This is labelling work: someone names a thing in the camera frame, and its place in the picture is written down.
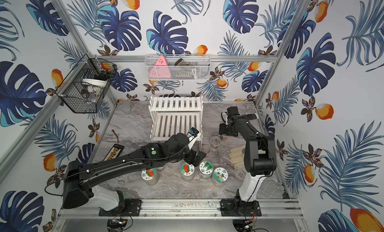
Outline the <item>clear seed container dark seeds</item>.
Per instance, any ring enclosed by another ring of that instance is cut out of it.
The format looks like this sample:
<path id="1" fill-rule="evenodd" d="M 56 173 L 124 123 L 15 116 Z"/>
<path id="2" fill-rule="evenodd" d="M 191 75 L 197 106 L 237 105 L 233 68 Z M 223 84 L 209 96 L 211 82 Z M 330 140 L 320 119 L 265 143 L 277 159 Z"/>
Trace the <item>clear seed container dark seeds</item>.
<path id="1" fill-rule="evenodd" d="M 220 147 L 221 142 L 222 142 L 222 140 L 221 140 L 221 138 L 219 136 L 211 137 L 211 139 L 210 139 L 211 149 L 213 151 L 216 151 Z"/>

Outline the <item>clear seed container front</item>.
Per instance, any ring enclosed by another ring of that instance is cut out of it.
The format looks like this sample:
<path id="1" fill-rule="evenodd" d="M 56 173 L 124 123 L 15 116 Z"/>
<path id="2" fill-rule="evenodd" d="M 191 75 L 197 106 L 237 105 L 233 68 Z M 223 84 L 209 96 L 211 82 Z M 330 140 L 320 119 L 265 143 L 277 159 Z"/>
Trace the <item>clear seed container front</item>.
<path id="1" fill-rule="evenodd" d="M 211 147 L 209 145 L 202 145 L 200 151 L 206 154 L 206 157 L 211 153 Z"/>

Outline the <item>white slatted wooden shelf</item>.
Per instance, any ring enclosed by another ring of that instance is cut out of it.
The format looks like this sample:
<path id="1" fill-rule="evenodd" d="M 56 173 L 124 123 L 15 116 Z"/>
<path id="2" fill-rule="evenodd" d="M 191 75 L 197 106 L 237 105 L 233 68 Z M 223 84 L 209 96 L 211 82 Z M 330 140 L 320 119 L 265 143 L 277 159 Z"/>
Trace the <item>white slatted wooden shelf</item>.
<path id="1" fill-rule="evenodd" d="M 203 141 L 202 97 L 151 97 L 149 110 L 153 120 L 152 141 L 166 141 L 178 133 L 187 134 L 190 128 L 199 131 L 198 142 Z"/>

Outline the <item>clear seed container red label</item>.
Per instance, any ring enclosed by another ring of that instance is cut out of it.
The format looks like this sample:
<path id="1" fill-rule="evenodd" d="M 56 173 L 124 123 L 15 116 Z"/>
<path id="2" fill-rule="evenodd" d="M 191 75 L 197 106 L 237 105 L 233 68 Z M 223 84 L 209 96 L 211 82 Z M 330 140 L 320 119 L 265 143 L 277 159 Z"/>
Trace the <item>clear seed container red label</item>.
<path id="1" fill-rule="evenodd" d="M 220 138 L 222 141 L 225 141 L 225 140 L 228 140 L 229 137 L 228 136 L 224 136 L 224 135 L 220 135 Z"/>

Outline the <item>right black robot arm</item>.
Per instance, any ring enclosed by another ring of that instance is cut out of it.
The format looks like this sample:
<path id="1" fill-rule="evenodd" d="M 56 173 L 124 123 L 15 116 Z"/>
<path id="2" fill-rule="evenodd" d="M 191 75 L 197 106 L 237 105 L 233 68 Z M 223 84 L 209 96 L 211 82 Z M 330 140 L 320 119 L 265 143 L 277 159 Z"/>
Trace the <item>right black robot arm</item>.
<path id="1" fill-rule="evenodd" d="M 262 182 L 273 175 L 277 168 L 276 156 L 273 155 L 275 141 L 271 136 L 264 135 L 255 122 L 257 115 L 221 114 L 223 123 L 220 124 L 219 134 L 237 137 L 241 135 L 246 142 L 244 152 L 244 167 L 246 177 L 239 189 L 241 201 L 253 202 Z"/>

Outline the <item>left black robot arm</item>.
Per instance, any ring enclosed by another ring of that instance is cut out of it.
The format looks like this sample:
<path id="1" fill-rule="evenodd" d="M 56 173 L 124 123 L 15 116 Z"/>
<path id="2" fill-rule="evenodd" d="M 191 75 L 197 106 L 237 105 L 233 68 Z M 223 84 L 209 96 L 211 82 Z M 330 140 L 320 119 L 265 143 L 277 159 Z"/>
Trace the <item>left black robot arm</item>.
<path id="1" fill-rule="evenodd" d="M 93 187 L 133 172 L 160 168 L 167 163 L 185 161 L 198 166 L 206 153 L 192 149 L 196 135 L 178 133 L 162 143 L 149 143 L 121 157 L 92 164 L 70 162 L 64 179 L 63 208 L 84 206 L 95 197 Z"/>

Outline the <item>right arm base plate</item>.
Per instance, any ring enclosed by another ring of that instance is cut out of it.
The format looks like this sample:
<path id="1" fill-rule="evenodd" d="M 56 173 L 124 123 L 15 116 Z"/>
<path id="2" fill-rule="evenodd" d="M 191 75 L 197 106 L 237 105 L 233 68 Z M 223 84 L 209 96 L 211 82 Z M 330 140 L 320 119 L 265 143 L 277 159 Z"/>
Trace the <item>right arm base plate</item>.
<path id="1" fill-rule="evenodd" d="M 260 217 L 261 206 L 258 201 L 245 202 L 238 198 L 222 199 L 220 201 L 220 212 L 223 217 Z"/>

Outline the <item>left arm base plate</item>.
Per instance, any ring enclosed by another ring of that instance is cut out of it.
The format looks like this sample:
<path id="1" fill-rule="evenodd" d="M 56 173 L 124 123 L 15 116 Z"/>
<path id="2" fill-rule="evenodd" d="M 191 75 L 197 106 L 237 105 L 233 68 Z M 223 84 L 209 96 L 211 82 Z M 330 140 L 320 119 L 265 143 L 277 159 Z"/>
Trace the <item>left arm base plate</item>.
<path id="1" fill-rule="evenodd" d="M 142 208 L 142 200 L 140 199 L 125 199 L 121 191 L 116 191 L 119 203 L 118 206 L 110 211 L 100 209 L 100 217 L 138 217 Z"/>

